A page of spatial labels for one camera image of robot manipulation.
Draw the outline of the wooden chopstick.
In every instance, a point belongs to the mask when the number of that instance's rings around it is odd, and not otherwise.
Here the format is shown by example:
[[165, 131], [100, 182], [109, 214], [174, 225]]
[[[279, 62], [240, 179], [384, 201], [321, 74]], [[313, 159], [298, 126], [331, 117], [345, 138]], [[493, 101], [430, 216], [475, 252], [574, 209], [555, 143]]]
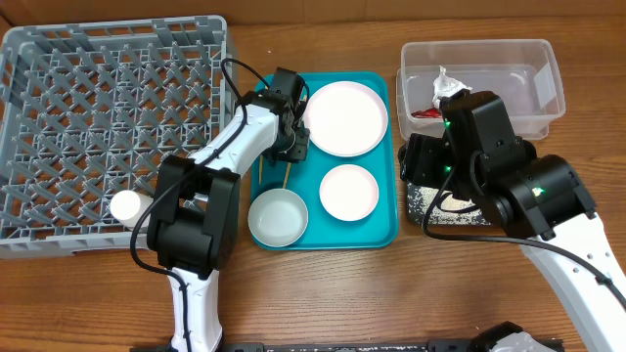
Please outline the wooden chopstick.
[[292, 163], [288, 162], [287, 163], [287, 167], [286, 167], [285, 176], [284, 176], [284, 181], [283, 181], [283, 188], [284, 189], [286, 189], [287, 186], [288, 186], [288, 181], [289, 181], [290, 174], [291, 174], [291, 166], [292, 166]]
[[264, 169], [264, 156], [261, 155], [259, 157], [259, 166], [258, 166], [258, 184], [262, 184], [263, 181], [263, 169]]

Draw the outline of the white rice grains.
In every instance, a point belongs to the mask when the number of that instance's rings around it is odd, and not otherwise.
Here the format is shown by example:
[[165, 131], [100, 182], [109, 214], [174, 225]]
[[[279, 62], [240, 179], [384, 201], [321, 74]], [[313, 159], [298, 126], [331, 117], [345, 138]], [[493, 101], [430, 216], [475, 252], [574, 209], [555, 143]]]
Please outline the white rice grains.
[[[406, 185], [406, 213], [410, 222], [421, 225], [426, 211], [428, 210], [437, 190], [428, 187], [419, 187], [408, 183]], [[463, 210], [473, 206], [471, 201], [455, 199], [450, 192], [443, 194], [444, 200], [439, 206], [435, 206], [429, 222], [436, 226], [489, 226], [479, 210], [459, 214]]]

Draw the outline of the red snack wrapper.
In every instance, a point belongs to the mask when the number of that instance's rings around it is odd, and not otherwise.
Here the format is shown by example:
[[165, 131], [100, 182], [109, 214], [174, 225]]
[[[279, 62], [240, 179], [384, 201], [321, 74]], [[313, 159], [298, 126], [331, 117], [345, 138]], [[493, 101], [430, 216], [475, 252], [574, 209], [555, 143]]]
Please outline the red snack wrapper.
[[417, 110], [411, 113], [413, 118], [440, 118], [442, 116], [441, 111], [437, 108], [430, 108], [427, 110]]

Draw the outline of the small white bowl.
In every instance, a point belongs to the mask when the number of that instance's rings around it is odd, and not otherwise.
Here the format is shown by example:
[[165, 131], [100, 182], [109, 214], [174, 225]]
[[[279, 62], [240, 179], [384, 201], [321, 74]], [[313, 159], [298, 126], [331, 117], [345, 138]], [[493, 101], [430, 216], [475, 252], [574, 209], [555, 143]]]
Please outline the small white bowl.
[[374, 211], [380, 189], [376, 178], [367, 169], [356, 164], [343, 164], [324, 176], [319, 197], [325, 210], [335, 219], [354, 222]]

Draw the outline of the white tissue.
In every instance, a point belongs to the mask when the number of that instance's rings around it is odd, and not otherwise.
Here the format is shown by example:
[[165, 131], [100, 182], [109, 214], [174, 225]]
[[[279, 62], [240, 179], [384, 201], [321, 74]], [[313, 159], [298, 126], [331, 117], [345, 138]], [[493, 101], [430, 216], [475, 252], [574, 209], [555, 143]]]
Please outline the white tissue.
[[451, 98], [462, 90], [471, 91], [472, 88], [462, 81], [449, 77], [446, 74], [447, 69], [444, 66], [439, 67], [439, 75], [434, 79], [432, 104], [439, 109], [444, 98]]

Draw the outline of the white paper cup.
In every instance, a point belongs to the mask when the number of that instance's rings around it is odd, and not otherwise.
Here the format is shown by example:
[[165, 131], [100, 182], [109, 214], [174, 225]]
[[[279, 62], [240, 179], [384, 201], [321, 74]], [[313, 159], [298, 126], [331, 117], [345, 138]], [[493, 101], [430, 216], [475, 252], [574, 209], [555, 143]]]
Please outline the white paper cup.
[[133, 229], [143, 212], [153, 203], [149, 196], [131, 190], [116, 193], [110, 202], [111, 215], [123, 226]]

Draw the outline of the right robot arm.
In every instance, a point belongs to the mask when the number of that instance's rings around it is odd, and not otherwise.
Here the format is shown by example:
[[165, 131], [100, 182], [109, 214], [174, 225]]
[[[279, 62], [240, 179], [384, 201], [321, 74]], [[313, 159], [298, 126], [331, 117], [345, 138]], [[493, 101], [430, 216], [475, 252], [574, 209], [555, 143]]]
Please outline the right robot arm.
[[625, 348], [625, 274], [615, 258], [596, 203], [574, 168], [555, 154], [538, 156], [514, 133], [502, 99], [467, 89], [442, 100], [444, 133], [412, 134], [400, 148], [401, 178], [434, 188], [422, 220], [446, 197], [469, 200], [500, 227], [547, 280], [591, 351]]

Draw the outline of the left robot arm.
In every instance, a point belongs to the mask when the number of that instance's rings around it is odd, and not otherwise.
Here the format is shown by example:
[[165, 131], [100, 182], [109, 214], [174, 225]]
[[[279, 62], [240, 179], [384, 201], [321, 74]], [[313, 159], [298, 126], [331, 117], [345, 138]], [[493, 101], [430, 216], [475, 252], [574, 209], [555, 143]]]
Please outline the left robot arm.
[[218, 276], [238, 233], [241, 179], [259, 156], [273, 163], [305, 160], [305, 91], [249, 91], [208, 145], [161, 163], [145, 218], [147, 245], [157, 255], [155, 270], [169, 279], [174, 298], [175, 333], [169, 350], [220, 348]]

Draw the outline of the black plastic waste tray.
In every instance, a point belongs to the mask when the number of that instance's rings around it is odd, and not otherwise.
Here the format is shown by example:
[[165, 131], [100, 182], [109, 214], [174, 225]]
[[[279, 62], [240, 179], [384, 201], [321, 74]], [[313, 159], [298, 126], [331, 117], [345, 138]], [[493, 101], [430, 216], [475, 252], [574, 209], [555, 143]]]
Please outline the black plastic waste tray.
[[[406, 183], [406, 214], [412, 224], [420, 226], [440, 186], [450, 172], [450, 152], [438, 139], [419, 137], [407, 141], [398, 151], [400, 177]], [[444, 191], [430, 215], [435, 226], [490, 226], [471, 201], [453, 198]]]

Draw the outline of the clear plastic waste bin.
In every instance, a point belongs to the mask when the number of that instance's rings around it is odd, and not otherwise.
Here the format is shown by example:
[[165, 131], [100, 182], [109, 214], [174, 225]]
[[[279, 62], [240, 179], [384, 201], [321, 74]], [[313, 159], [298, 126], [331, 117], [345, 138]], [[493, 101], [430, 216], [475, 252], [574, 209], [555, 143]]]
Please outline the clear plastic waste bin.
[[549, 124], [564, 115], [565, 98], [559, 66], [544, 39], [492, 39], [411, 42], [401, 50], [396, 78], [400, 135], [443, 134], [440, 118], [412, 114], [432, 107], [433, 82], [440, 70], [473, 92], [492, 91], [504, 102], [516, 135], [536, 141], [547, 137]]

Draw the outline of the grey plastic dishwasher rack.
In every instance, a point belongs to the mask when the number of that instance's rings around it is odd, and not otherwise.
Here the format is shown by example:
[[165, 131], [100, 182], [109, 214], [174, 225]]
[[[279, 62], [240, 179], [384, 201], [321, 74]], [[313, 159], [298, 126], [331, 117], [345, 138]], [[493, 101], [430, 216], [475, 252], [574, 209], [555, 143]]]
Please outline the grey plastic dishwasher rack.
[[1, 44], [1, 255], [125, 248], [111, 214], [230, 121], [219, 16], [15, 27]]

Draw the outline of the large white round plate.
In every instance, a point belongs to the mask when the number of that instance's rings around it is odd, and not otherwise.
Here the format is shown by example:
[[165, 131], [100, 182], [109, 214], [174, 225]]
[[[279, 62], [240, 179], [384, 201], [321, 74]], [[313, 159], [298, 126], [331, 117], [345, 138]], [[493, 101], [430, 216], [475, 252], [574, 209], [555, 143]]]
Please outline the large white round plate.
[[381, 142], [388, 126], [382, 98], [354, 81], [333, 82], [317, 90], [303, 119], [314, 145], [339, 157], [368, 153]]

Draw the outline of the light grey bowl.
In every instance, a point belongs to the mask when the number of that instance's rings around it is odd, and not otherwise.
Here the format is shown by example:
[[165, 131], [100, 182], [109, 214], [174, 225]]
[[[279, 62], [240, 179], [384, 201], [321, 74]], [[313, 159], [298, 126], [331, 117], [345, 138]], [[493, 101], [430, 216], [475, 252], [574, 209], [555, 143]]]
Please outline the light grey bowl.
[[308, 225], [304, 200], [288, 189], [272, 189], [251, 204], [247, 223], [252, 236], [269, 247], [285, 247], [297, 242]]

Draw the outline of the teal plastic serving tray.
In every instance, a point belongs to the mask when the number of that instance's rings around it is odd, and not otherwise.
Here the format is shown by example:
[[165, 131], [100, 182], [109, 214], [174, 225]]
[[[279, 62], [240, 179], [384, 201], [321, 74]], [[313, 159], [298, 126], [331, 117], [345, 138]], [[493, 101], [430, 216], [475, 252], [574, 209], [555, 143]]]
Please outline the teal plastic serving tray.
[[[323, 207], [319, 197], [324, 176], [341, 164], [356, 164], [367, 169], [378, 182], [379, 202], [366, 218], [345, 222], [335, 219]], [[283, 185], [287, 165], [270, 166], [264, 161], [263, 181], [258, 184], [259, 159], [250, 168], [250, 197]], [[392, 129], [388, 127], [381, 142], [370, 152], [342, 158], [309, 145], [305, 161], [291, 167], [288, 189], [298, 194], [308, 208], [309, 221], [302, 237], [287, 250], [329, 250], [381, 248], [392, 243], [399, 230], [397, 190]]]

